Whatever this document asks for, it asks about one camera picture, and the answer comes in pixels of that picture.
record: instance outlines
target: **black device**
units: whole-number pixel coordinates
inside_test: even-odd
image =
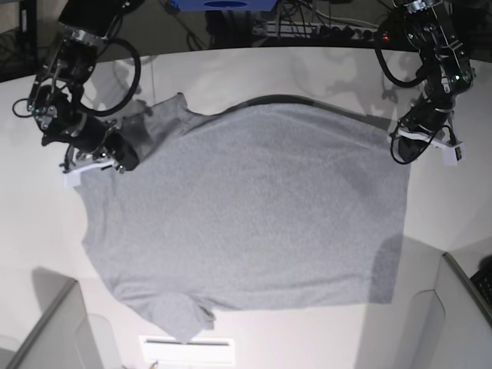
[[[127,41],[112,38],[122,17],[143,0],[69,0],[59,21],[58,33],[35,78],[28,97],[28,110],[43,133],[42,145],[63,142],[77,148],[94,161],[111,159],[120,172],[132,171],[139,164],[133,147],[121,136],[113,121],[102,121],[130,102],[141,76],[141,61]],[[101,48],[116,44],[126,48],[135,63],[135,76],[125,98],[106,111],[90,109],[81,102],[84,83],[91,77]],[[57,85],[64,82],[69,94]]]
[[[484,265],[471,281],[492,309],[492,257],[488,258],[488,264]]]
[[[412,81],[395,78],[384,60],[384,41],[406,38],[419,51],[422,67]],[[473,84],[469,51],[459,39],[441,0],[410,0],[396,7],[374,36],[376,55],[386,77],[401,88],[424,82],[424,92],[391,134],[391,155],[402,165],[417,160],[430,145],[444,150],[451,164],[463,158],[453,130],[456,97]],[[449,130],[449,138],[444,129]]]

